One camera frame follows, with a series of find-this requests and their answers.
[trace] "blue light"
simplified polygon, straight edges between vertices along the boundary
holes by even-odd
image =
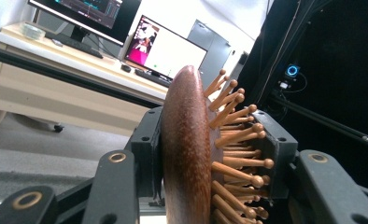
[[[286,75],[289,77],[296,77],[298,75],[299,70],[300,70],[300,67],[290,64],[286,70]]]

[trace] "screw hole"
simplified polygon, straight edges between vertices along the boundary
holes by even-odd
[[[368,218],[360,214],[352,214],[352,219],[359,224],[368,224]]]
[[[117,221],[115,214],[107,214],[100,219],[100,224],[114,224]]]
[[[108,158],[111,162],[120,162],[126,159],[126,155],[123,153],[115,153]]]
[[[16,210],[26,209],[38,203],[41,198],[42,194],[38,191],[28,192],[15,199],[12,206]]]
[[[320,155],[320,154],[309,154],[308,157],[312,161],[321,162],[321,163],[327,162],[329,160],[327,159],[327,157]]]

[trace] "black cable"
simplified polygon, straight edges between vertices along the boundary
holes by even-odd
[[[118,57],[116,57],[111,51],[109,51],[108,48],[106,48],[106,45],[103,44],[103,41],[100,41],[98,37],[96,37],[97,38],[97,43],[90,36],[86,35],[86,37],[88,37],[88,39],[90,39],[91,42],[93,42],[93,44],[95,44],[98,48],[100,48],[99,47],[99,44],[101,44],[102,45],[101,50],[103,52],[109,54],[109,56],[111,56],[111,57],[113,57],[113,58],[115,58],[115,59],[118,60]]]
[[[299,11],[299,9],[300,9],[300,5],[301,5],[301,0],[299,0],[299,1],[298,1],[298,7],[297,7],[297,9],[295,10],[294,16],[292,17],[292,20],[291,20],[290,26],[289,26],[289,28],[287,29],[286,34],[284,35],[284,38],[283,38],[282,44],[280,45],[279,51],[277,52],[277,56],[276,56],[276,58],[275,58],[275,61],[272,63],[271,69],[269,70],[269,73],[268,73],[268,77],[267,77],[267,78],[266,78],[266,80],[265,80],[265,84],[264,84],[264,85],[263,85],[263,87],[262,87],[262,90],[261,90],[261,93],[260,93],[260,97],[257,99],[256,104],[261,100],[261,98],[262,98],[262,96],[263,96],[263,93],[265,92],[266,85],[268,84],[268,82],[269,82],[269,78],[270,78],[270,77],[271,77],[271,75],[272,75],[272,70],[274,69],[275,64],[277,63],[277,60],[278,60],[278,58],[279,58],[279,56],[280,56],[280,52],[282,51],[283,46],[286,44],[286,40],[287,40],[287,37],[289,36],[289,32],[290,32],[290,30],[291,30],[291,27],[292,27],[292,25],[294,24],[295,19],[297,18],[297,14],[298,14],[298,11]]]
[[[268,16],[269,3],[270,3],[270,0],[268,0],[268,4],[266,5],[265,21],[266,21],[266,17]],[[266,28],[264,27],[263,31],[262,31],[262,42],[261,42],[260,63],[259,63],[259,76],[261,75],[263,43],[265,42],[265,30],[266,30]]]
[[[361,133],[359,131],[356,131],[354,129],[351,129],[341,123],[338,123],[337,121],[334,121],[332,119],[327,119],[323,116],[321,116],[320,114],[317,114],[311,110],[305,109],[299,105],[296,105],[294,103],[291,103],[290,101],[281,99],[275,95],[272,95],[272,97],[270,98],[272,101],[284,105],[286,106],[288,109],[291,109],[307,118],[310,118],[318,123],[321,123],[335,131],[338,131],[339,133],[342,133],[348,137],[351,137],[355,140],[358,140],[362,143],[364,143],[365,145],[368,146],[368,134],[365,133]]]
[[[63,82],[67,82],[87,90],[97,91],[102,94],[112,96],[123,101],[127,101],[136,105],[142,105],[147,108],[154,108],[161,106],[161,104],[152,102],[140,96],[133,95],[127,91],[122,91],[117,88],[113,88],[106,84],[96,82],[94,80],[81,77],[77,74],[58,69],[54,66],[50,66],[44,63],[37,62],[35,60],[24,58],[12,52],[8,52],[0,49],[0,62],[7,63],[31,72],[35,72],[39,75],[51,77]]]
[[[305,82],[304,86],[300,90],[298,90],[298,91],[283,91],[284,93],[295,93],[295,92],[303,91],[307,87],[307,84],[308,83],[307,83],[306,76],[304,76],[304,74],[302,74],[302,73],[298,73],[298,75],[300,75],[301,77],[304,78],[304,82]]]
[[[286,96],[283,94],[282,91],[279,92],[279,97],[282,97],[284,100],[286,99]],[[274,119],[278,119],[277,122],[282,121],[288,112],[288,109],[286,106],[284,105],[280,105],[280,108],[273,108],[271,105],[267,105],[267,110],[265,112],[267,112],[269,115],[271,115]]]

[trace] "keyboard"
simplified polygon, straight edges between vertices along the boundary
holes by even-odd
[[[77,40],[74,40],[74,39],[70,38],[67,35],[54,34],[52,32],[46,32],[45,37],[49,38],[49,39],[59,40],[62,44],[66,45],[68,47],[71,47],[73,49],[81,50],[82,52],[85,52],[85,53],[91,54],[95,57],[103,59],[103,55],[99,51],[97,51],[95,49],[92,49],[91,46],[89,46],[87,44],[84,44],[84,43],[81,43],[81,42],[78,42]]]
[[[145,79],[148,79],[148,80],[150,80],[150,81],[153,81],[153,82],[155,82],[155,83],[158,83],[158,84],[160,84],[160,85],[162,85],[162,86],[165,86],[165,87],[167,87],[167,88],[169,88],[170,83],[171,83],[170,81],[165,80],[165,79],[163,79],[162,77],[156,77],[156,76],[153,76],[153,75],[151,75],[151,74],[149,74],[149,73],[144,72],[143,70],[135,69],[135,70],[134,70],[134,73],[135,73],[136,75],[140,76],[140,77],[143,77],[143,78],[145,78]]]

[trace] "wooden bristle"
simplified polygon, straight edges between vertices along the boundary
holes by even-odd
[[[253,151],[253,147],[222,147],[224,151]]]
[[[238,94],[235,97],[235,100],[232,101],[230,104],[228,104],[224,110],[222,110],[221,112],[219,112],[217,114],[217,116],[210,121],[209,126],[212,129],[216,129],[217,127],[219,127],[221,125],[221,123],[224,121],[225,117],[227,117],[227,115],[231,112],[231,110],[236,107],[238,104],[242,103],[245,100],[245,96],[242,94]]]
[[[263,207],[252,207],[252,209],[256,212],[257,216],[262,219],[267,219],[269,217],[269,213],[263,209]]]
[[[226,184],[240,186],[240,187],[244,187],[244,186],[250,185],[250,183],[248,183],[248,181],[226,182]]]
[[[257,166],[249,166],[245,169],[242,169],[241,171],[248,175],[254,175],[254,174],[257,174],[258,169],[257,169]]]
[[[233,224],[232,221],[224,216],[219,209],[214,210],[213,217],[219,224]]]
[[[254,210],[249,209],[244,204],[240,203],[239,200],[237,200],[230,191],[225,189],[219,182],[214,180],[211,183],[211,188],[214,192],[216,192],[222,199],[229,201],[233,206],[234,209],[237,209],[241,212],[243,212],[246,217],[248,218],[255,218],[257,214],[254,212]]]
[[[231,143],[242,142],[253,138],[263,138],[266,133],[261,130],[263,130],[261,124],[254,124],[251,128],[245,129],[244,131],[216,139],[215,146],[225,147]]]
[[[223,75],[225,75],[225,70],[219,70],[219,75],[210,83],[210,85],[204,91],[204,97],[208,97],[219,87],[218,83]]]
[[[235,123],[248,123],[254,121],[254,117],[250,116],[248,118],[237,118],[237,119],[229,119],[224,120],[224,124],[235,124]]]
[[[236,97],[236,95],[238,93],[241,93],[241,94],[245,94],[245,90],[240,88],[239,90],[237,90],[236,92],[233,92],[231,93],[230,95],[226,96],[222,101],[221,103],[219,104],[219,106],[222,106],[222,105],[226,105],[228,103],[230,103],[231,101],[234,100],[234,98]]]
[[[244,159],[244,158],[233,158],[233,157],[224,157],[223,163],[230,167],[242,167],[242,166],[263,166],[266,169],[271,169],[274,167],[274,161],[270,159],[261,160],[252,160],[252,159]]]
[[[224,90],[222,91],[219,96],[216,98],[216,100],[214,100],[210,105],[209,105],[209,109],[211,111],[215,111],[220,107],[220,104],[222,102],[222,100],[228,95],[228,93],[230,93],[230,91],[235,88],[237,86],[237,81],[236,80],[231,80],[230,85]]]
[[[258,195],[237,196],[236,198],[241,202],[248,202],[248,201],[259,202],[261,199],[261,197]]]
[[[254,196],[260,196],[263,198],[267,198],[269,194],[268,191],[266,191],[265,189],[253,189],[250,187],[243,188],[243,187],[238,187],[238,186],[229,185],[229,184],[225,184],[224,188],[226,188],[234,196],[237,196],[237,197],[254,195]]]
[[[248,143],[247,142],[231,143],[224,147],[248,147]]]
[[[262,178],[263,184],[265,186],[267,186],[271,183],[271,177],[269,177],[268,175],[262,175],[261,178]]]
[[[242,130],[225,130],[225,131],[219,131],[220,133],[239,133]]]
[[[228,130],[243,130],[245,129],[245,125],[239,124],[239,125],[226,125],[219,127],[220,131],[228,131]]]
[[[257,158],[260,157],[261,151],[259,149],[254,151],[224,151],[224,157],[235,158]]]
[[[221,89],[222,89],[222,86],[221,86],[221,85],[222,85],[222,83],[224,83],[224,82],[228,81],[229,79],[230,79],[230,77],[224,76],[224,77],[222,78],[222,80],[220,80],[220,81],[217,83],[217,87],[213,90],[213,92],[221,90]]]
[[[218,172],[220,174],[224,175],[230,175],[232,177],[242,179],[242,180],[248,180],[252,186],[256,188],[260,188],[263,186],[263,180],[258,175],[248,175],[243,172],[240,172],[232,167],[229,167],[227,165],[221,164],[217,161],[213,161],[211,163],[211,169],[214,172]]]
[[[213,195],[212,203],[233,223],[246,223],[218,194]]]
[[[227,118],[224,120],[224,124],[230,124],[232,123],[234,120],[239,119],[241,117],[244,117],[248,114],[254,113],[257,110],[257,106],[255,105],[250,105],[242,110],[239,110],[237,112],[234,112],[230,115],[227,116]],[[253,121],[254,118],[252,120],[243,120],[243,122],[251,122]]]

